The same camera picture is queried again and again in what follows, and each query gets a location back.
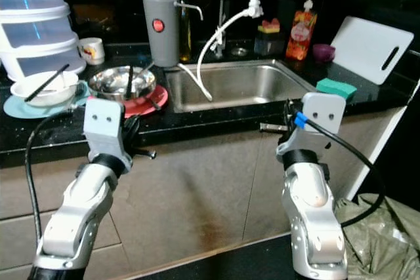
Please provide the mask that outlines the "white printed mug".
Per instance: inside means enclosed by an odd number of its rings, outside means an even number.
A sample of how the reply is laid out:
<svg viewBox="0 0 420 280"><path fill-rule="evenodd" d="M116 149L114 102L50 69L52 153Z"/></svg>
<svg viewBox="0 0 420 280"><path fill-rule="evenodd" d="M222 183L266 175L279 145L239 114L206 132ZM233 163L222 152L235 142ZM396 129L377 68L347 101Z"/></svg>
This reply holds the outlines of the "white printed mug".
<svg viewBox="0 0 420 280"><path fill-rule="evenodd" d="M86 61L89 65L96 66L103 64L105 61L105 51L102 38L81 38L81 40L79 40L79 49L82 58L84 58L84 61Z"/></svg>

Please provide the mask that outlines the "red plate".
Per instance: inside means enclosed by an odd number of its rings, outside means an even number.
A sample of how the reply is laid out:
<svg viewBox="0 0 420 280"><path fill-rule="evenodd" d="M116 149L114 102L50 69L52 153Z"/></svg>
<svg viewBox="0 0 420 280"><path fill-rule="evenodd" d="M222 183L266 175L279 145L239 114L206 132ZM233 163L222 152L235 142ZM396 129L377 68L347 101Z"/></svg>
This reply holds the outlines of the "red plate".
<svg viewBox="0 0 420 280"><path fill-rule="evenodd" d="M129 98L126 98L127 88L120 88L115 93L102 93L90 88L92 94L87 99L116 100L124 105L126 119L135 115L147 115L160 110L168 100L168 92L164 87L156 86L154 89L133 88Z"/></svg>

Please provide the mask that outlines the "stainless steel bowl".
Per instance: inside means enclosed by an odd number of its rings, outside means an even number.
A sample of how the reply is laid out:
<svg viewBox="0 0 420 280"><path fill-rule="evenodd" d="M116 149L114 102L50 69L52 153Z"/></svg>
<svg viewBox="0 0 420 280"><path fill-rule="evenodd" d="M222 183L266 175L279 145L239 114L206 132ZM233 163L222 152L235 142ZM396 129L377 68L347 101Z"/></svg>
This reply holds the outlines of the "stainless steel bowl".
<svg viewBox="0 0 420 280"><path fill-rule="evenodd" d="M106 68L93 74L87 80L89 88L94 88L102 93L115 93L120 88L125 88L128 77L128 66Z"/></svg>

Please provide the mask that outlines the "small silver tap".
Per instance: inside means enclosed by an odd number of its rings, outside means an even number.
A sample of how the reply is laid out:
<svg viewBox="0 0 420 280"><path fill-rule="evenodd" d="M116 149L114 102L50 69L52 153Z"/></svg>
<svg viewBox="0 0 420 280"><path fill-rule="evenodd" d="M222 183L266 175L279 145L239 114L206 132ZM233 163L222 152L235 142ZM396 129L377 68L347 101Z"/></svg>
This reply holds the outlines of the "small silver tap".
<svg viewBox="0 0 420 280"><path fill-rule="evenodd" d="M198 7L198 5L189 5L189 4L186 4L182 1L176 1L174 3L174 5L177 5L178 7L182 7L182 8L196 10L199 13L200 20L203 20L203 12L202 12L201 8Z"/></svg>

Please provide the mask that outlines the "white ceramic bowl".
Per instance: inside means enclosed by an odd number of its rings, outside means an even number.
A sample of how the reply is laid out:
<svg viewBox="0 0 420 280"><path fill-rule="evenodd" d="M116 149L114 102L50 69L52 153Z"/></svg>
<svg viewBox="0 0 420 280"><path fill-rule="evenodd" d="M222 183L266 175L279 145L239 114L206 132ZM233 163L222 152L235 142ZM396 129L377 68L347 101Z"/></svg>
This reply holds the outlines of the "white ceramic bowl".
<svg viewBox="0 0 420 280"><path fill-rule="evenodd" d="M33 91L36 91L39 86L54 74L55 72L42 72L24 77L16 83L13 83L10 91L13 95L26 100ZM33 100L28 101L28 104L31 106L45 107L66 102L75 94L75 89L79 82L79 76L76 73L63 72L48 83Z"/></svg>

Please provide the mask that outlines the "green sponge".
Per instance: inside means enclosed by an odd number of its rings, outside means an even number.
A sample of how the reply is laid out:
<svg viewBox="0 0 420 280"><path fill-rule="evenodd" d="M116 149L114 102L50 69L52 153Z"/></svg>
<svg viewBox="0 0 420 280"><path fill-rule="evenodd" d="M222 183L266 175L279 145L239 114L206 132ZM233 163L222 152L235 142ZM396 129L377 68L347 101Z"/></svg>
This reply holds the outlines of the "green sponge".
<svg viewBox="0 0 420 280"><path fill-rule="evenodd" d="M316 89L320 93L335 94L343 97L345 100L349 100L357 91L357 88L349 83L340 82L324 78L319 80L316 85Z"/></svg>

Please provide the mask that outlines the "stainless steel sink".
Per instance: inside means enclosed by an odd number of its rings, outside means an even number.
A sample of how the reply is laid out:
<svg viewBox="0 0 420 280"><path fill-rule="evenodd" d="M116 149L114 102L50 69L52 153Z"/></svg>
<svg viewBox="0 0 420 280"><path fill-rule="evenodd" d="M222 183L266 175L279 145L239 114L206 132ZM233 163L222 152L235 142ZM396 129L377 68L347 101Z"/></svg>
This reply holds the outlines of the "stainless steel sink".
<svg viewBox="0 0 420 280"><path fill-rule="evenodd" d="M213 99L206 98L183 68L165 71L174 111L186 113L301 99L316 90L277 59L202 64L201 76Z"/></svg>

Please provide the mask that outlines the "grey cylinder with red button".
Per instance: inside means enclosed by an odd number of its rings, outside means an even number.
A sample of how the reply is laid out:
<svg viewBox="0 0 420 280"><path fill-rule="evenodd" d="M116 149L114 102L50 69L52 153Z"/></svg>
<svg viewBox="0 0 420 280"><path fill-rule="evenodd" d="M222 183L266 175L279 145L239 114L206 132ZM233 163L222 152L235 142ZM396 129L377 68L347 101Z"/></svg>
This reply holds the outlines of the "grey cylinder with red button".
<svg viewBox="0 0 420 280"><path fill-rule="evenodd" d="M143 0L145 28L153 63L161 68L179 64L177 0Z"/></svg>

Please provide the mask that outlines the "grey counter cabinet front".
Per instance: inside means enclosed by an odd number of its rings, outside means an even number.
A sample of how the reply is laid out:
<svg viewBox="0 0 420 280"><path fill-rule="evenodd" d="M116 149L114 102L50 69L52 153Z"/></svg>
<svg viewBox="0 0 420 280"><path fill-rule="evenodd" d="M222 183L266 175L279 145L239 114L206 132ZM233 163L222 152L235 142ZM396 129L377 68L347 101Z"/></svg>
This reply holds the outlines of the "grey counter cabinet front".
<svg viewBox="0 0 420 280"><path fill-rule="evenodd" d="M382 136L390 136L389 123L398 120L400 110L347 116L339 135L372 154ZM277 138L247 131L153 146L159 154L155 160L135 158L99 229L85 279L139 276L288 232ZM45 225L76 169L87 162L84 156L58 159L54 151L59 150L33 155L45 161L33 164ZM363 166L345 149L333 145L322 161L330 169L336 199L361 184ZM25 280L35 241L23 166L1 169L0 191L0 280Z"/></svg>

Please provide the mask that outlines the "tall chrome faucet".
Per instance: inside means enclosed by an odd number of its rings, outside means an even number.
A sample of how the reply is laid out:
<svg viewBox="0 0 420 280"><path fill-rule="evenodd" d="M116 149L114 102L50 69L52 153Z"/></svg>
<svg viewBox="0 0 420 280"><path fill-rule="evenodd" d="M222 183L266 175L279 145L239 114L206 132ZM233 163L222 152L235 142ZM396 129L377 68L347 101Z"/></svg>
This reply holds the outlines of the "tall chrome faucet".
<svg viewBox="0 0 420 280"><path fill-rule="evenodd" d="M221 26L227 22L228 19L228 5L225 3L225 0L219 1L219 23L218 26L221 28ZM225 49L225 40L224 40L224 31L220 34L216 49L214 49L214 52L216 54L216 57L222 58L223 56L223 49Z"/></svg>

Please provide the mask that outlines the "orange soap pump bottle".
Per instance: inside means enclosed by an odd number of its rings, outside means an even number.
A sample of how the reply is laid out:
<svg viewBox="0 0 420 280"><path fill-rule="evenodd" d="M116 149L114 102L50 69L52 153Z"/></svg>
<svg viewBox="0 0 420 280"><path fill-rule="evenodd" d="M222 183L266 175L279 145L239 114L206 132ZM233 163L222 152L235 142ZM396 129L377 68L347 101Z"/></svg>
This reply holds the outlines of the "orange soap pump bottle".
<svg viewBox="0 0 420 280"><path fill-rule="evenodd" d="M303 61L307 56L313 28L318 19L318 14L312 8L313 0L306 0L303 10L296 11L293 16L285 52L287 59Z"/></svg>

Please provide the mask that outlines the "glass bottle with green cap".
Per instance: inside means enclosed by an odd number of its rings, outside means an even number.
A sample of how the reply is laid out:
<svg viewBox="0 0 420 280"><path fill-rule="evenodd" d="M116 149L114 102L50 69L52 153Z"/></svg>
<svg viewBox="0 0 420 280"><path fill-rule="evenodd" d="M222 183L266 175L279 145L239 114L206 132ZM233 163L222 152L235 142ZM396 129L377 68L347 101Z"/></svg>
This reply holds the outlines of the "glass bottle with green cap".
<svg viewBox="0 0 420 280"><path fill-rule="evenodd" d="M186 0L178 0L181 5L186 4ZM181 62L188 62L191 59L192 38L191 22L189 9L178 5L179 9L179 59Z"/></svg>

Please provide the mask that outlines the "silver spoon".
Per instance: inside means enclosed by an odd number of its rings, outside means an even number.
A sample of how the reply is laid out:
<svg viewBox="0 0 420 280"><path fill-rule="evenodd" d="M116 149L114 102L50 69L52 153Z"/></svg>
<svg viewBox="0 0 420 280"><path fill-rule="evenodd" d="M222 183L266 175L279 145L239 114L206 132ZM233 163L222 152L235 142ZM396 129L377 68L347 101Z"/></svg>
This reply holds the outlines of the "silver spoon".
<svg viewBox="0 0 420 280"><path fill-rule="evenodd" d="M152 89L157 85L157 79L151 72L155 64L149 62L146 66L135 66L133 70L133 83L135 89Z"/></svg>

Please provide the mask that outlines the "purple cup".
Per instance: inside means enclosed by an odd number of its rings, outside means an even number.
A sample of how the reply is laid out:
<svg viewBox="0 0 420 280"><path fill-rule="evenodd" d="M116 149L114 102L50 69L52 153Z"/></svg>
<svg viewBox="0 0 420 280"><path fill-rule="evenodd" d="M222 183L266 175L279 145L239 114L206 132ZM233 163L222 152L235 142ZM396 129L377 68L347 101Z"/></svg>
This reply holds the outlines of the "purple cup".
<svg viewBox="0 0 420 280"><path fill-rule="evenodd" d="M336 48L323 44L318 43L312 46L312 55L315 62L319 64L326 64L327 62L332 62L336 53Z"/></svg>

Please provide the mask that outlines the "white translucent stacked container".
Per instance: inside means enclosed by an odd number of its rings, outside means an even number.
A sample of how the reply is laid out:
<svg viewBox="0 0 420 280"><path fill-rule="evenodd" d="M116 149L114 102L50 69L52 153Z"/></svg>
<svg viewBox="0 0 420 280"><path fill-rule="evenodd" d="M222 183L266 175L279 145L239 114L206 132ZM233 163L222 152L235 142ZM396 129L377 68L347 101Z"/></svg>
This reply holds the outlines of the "white translucent stacked container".
<svg viewBox="0 0 420 280"><path fill-rule="evenodd" d="M0 59L9 79L62 66L72 73L84 70L70 13L65 0L0 0Z"/></svg>

